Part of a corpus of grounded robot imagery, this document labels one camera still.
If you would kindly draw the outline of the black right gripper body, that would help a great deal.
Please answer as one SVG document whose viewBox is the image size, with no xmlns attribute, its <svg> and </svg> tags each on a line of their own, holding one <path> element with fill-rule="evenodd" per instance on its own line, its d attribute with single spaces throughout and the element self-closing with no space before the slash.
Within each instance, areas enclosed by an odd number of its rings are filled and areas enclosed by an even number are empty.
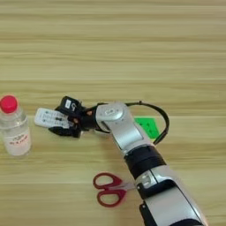
<svg viewBox="0 0 226 226">
<path fill-rule="evenodd" d="M 98 129 L 99 126 L 96 122 L 97 107 L 85 108 L 83 106 L 77 107 L 75 112 L 69 116 L 69 120 L 77 124 L 82 131 L 90 129 Z"/>
</svg>

